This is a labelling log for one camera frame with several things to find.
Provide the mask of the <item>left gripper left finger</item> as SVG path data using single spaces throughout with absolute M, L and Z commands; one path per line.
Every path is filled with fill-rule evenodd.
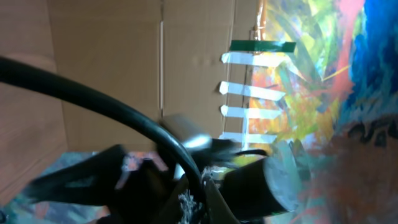
M 83 162 L 32 180 L 24 193 L 32 203 L 107 205 L 126 155 L 121 145 L 114 145 Z

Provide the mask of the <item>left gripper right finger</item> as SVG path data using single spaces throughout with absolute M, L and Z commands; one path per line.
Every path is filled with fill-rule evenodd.
M 210 224 L 240 224 L 224 201 L 212 179 L 203 181 L 206 195 L 206 209 Z

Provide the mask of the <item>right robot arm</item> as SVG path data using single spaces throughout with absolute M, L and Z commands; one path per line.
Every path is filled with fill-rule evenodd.
M 228 172 L 220 192 L 240 220 L 293 212 L 298 207 L 290 177 L 281 161 L 274 157 Z

